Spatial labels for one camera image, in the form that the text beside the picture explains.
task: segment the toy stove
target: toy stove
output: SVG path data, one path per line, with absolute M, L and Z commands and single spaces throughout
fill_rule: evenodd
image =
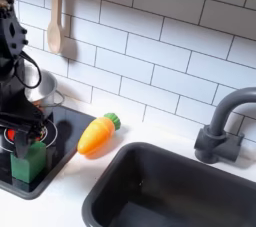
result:
M 76 111 L 56 107 L 45 121 L 40 142 L 46 144 L 46 166 L 31 182 L 12 177 L 10 154 L 14 150 L 12 132 L 0 127 L 0 188 L 24 199 L 38 197 L 64 165 L 76 153 L 84 129 L 94 118 Z

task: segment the toy carrot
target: toy carrot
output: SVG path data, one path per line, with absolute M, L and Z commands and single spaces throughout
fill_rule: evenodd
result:
M 78 152 L 83 155 L 95 152 L 108 141 L 120 126 L 121 122 L 114 113 L 108 113 L 104 117 L 93 120 L 78 142 Z

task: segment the sink basin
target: sink basin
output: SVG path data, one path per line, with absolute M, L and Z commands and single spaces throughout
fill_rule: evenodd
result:
M 255 227 L 256 184 L 133 143 L 110 163 L 82 215 L 88 227 Z

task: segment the green block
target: green block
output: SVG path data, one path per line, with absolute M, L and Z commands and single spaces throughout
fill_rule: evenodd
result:
M 46 145 L 41 142 L 34 143 L 28 149 L 24 159 L 11 154 L 12 176 L 26 183 L 31 183 L 43 170 L 46 164 Z

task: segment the faucet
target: faucet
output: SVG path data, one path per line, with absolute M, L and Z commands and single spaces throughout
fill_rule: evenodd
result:
M 211 124 L 199 131 L 195 143 L 195 155 L 206 164 L 214 164 L 220 158 L 235 162 L 244 135 L 231 136 L 224 131 L 230 113 L 239 105 L 256 102 L 256 87 L 239 89 L 227 95 L 217 106 Z

